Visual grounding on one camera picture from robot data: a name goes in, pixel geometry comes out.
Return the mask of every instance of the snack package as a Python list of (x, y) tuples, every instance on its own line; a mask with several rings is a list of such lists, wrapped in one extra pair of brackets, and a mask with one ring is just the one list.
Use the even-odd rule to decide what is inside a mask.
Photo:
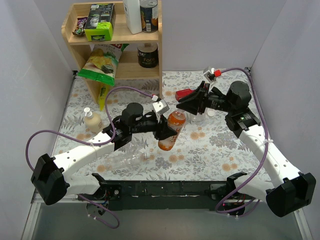
[(75, 30), (72, 32), (73, 35), (81, 37), (85, 34), (85, 25), (87, 19), (87, 17), (79, 17), (77, 19)]
[(128, 45), (127, 43), (94, 45), (88, 61), (78, 76), (114, 86), (119, 59)]
[(115, 4), (92, 4), (84, 32), (88, 41), (110, 41), (114, 34)]
[(111, 89), (111, 86), (109, 86), (105, 83), (101, 83), (100, 95), (98, 98), (98, 104), (100, 107), (100, 111), (103, 111), (105, 108), (105, 100), (106, 100), (107, 94), (110, 91), (110, 89)]

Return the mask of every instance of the table surface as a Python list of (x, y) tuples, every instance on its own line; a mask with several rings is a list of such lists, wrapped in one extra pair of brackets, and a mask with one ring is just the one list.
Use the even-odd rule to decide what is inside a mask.
[[(168, 117), (176, 109), (176, 91), (196, 88), (202, 80), (205, 78), (200, 71), (164, 71), (163, 95), (170, 107), (165, 116)], [(233, 81), (247, 82), (247, 79), (240, 71), (227, 72), (218, 78), (215, 87), (226, 94)], [(119, 86), (135, 87), (149, 94), (159, 93), (157, 79), (117, 80), (116, 87)], [(121, 115), (127, 104), (132, 102), (142, 104), (144, 113), (152, 110), (152, 101), (148, 97), (124, 89), (114, 92), (107, 100), (111, 117)], [(94, 134), (84, 123), (85, 107), (99, 113), (103, 123), (109, 125), (107, 114), (100, 112), (99, 106), (92, 101), (83, 79), (76, 77), (59, 131), (79, 140), (93, 138)], [(258, 116), (253, 100), (249, 107)], [(194, 121), (187, 114), (187, 123), (170, 151), (159, 149), (158, 141), (151, 132), (134, 134), (132, 140), (138, 150), (149, 154), (149, 158), (142, 164), (113, 169), (110, 159), (124, 154), (117, 150), (82, 167), (75, 175), (99, 173), (106, 180), (225, 181), (237, 172), (250, 174), (258, 167), (259, 161), (228, 129), (225, 115), (225, 112), (215, 111), (214, 116), (206, 115), (204, 120)], [(58, 136), (53, 155), (67, 152), (78, 145), (77, 142)], [(270, 180), (264, 169), (261, 169), (258, 177), (264, 181)]]

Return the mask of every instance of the black can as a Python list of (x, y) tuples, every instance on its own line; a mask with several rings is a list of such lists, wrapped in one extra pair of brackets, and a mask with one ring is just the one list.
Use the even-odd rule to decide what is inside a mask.
[(154, 68), (159, 63), (158, 45), (156, 43), (145, 43), (138, 45), (138, 62), (141, 67)]
[(140, 1), (142, 31), (153, 33), (158, 30), (158, 1)]

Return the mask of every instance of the orange juice bottle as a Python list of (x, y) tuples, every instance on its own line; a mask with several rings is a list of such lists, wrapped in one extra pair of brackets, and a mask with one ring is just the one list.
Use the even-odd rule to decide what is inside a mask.
[(174, 147), (179, 133), (185, 125), (185, 122), (186, 116), (182, 112), (172, 112), (168, 117), (168, 126), (173, 128), (177, 132), (177, 135), (158, 141), (158, 147), (164, 151), (170, 151)]

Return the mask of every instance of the green chip bag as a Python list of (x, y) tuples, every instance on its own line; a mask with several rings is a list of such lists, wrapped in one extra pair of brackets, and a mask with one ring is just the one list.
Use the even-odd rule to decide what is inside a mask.
[(115, 85), (116, 70), (122, 52), (129, 44), (98, 44), (78, 76), (110, 86)]

